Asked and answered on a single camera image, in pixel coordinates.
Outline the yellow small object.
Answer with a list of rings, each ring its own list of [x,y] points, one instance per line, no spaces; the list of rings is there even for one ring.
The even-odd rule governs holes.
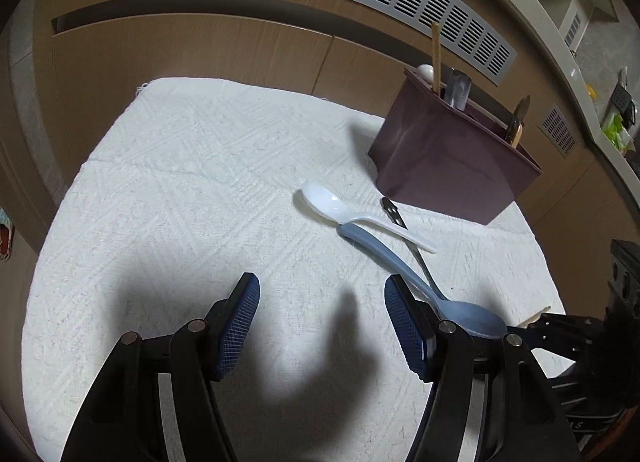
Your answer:
[[[593,87],[589,83],[586,84],[586,90],[588,92],[589,97],[592,100],[596,100],[598,98],[598,94],[597,94],[596,90],[593,89]]]

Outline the purple utensil caddy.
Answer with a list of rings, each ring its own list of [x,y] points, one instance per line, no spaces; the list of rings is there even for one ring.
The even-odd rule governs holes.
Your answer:
[[[409,68],[368,155],[387,198],[483,225],[541,175],[487,115],[447,105]]]

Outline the wooden chopstick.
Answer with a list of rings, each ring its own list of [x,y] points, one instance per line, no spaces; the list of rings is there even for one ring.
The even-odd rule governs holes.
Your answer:
[[[438,22],[432,23],[432,66],[432,90],[436,96],[440,96],[440,83],[442,83],[442,45],[440,45],[440,27]]]
[[[544,315],[545,313],[548,313],[551,311],[551,306],[544,306],[544,308],[542,308],[540,311],[536,312],[534,315],[529,316],[528,318],[526,318],[525,320],[523,320],[521,323],[518,324],[519,328],[527,328],[529,325],[531,325],[532,323],[534,323],[535,321],[537,321],[542,315]]]

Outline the green packet on counter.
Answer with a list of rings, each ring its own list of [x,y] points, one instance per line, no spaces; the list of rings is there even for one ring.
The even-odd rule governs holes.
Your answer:
[[[632,137],[623,125],[623,117],[618,111],[614,110],[606,117],[602,125],[602,132],[620,153],[634,148]]]

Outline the white ceramic spoon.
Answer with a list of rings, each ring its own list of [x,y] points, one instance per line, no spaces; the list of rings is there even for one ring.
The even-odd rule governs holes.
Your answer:
[[[332,191],[329,191],[329,189],[326,189],[317,183],[306,182],[300,191],[302,192],[307,204],[317,214],[329,221],[336,222],[340,225],[346,225],[349,223],[371,224],[378,228],[385,229],[397,237],[410,241],[428,253],[437,253],[437,247],[431,240],[427,240],[413,231],[405,229],[393,222],[384,221],[382,217],[377,217],[368,213],[358,213],[337,197],[335,193],[332,193]]]

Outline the black object on counter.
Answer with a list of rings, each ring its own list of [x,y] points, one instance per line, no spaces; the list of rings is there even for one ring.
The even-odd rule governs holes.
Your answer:
[[[618,71],[618,80],[614,91],[610,97],[610,104],[620,113],[623,118],[623,127],[630,130],[637,123],[637,107],[628,86],[628,67],[625,66]]]

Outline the white textured table mat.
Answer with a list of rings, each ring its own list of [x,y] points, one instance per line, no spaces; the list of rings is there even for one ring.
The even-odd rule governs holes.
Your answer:
[[[242,274],[262,294],[215,388],[243,461],[401,461],[430,389],[407,367],[388,272],[299,193],[315,182],[380,214],[368,158],[382,121],[311,96],[162,79],[120,111],[39,254],[22,338],[38,454],[60,458],[119,337],[171,334]]]

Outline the grey metal spoon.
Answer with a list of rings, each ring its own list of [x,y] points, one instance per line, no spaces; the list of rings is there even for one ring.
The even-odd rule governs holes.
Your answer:
[[[452,108],[463,111],[472,88],[472,79],[463,71],[452,69],[442,100]]]

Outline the small grey vent grille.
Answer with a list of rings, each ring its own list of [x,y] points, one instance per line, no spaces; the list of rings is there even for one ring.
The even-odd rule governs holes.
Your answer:
[[[575,148],[576,137],[558,106],[551,106],[538,127],[563,158],[566,158]]]

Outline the blue plastic spoon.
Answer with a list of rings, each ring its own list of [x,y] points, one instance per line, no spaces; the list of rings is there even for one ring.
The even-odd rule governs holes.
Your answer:
[[[355,224],[345,224],[337,227],[337,234],[352,241],[355,245],[359,245],[375,260],[384,264],[392,274],[401,275],[405,282],[411,283],[424,296],[440,319],[457,323],[474,337],[500,339],[508,333],[506,323],[488,309],[469,302],[450,301],[446,297],[438,295],[398,255],[367,230]]]

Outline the wooden spoon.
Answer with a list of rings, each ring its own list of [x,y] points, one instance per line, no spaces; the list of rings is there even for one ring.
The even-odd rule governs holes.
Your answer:
[[[520,123],[518,125],[518,128],[513,133],[513,136],[512,136],[511,141],[510,141],[510,145],[513,148],[518,147],[518,144],[520,144],[520,141],[521,141],[521,138],[522,138],[522,135],[523,135],[523,131],[524,131],[524,124]]]

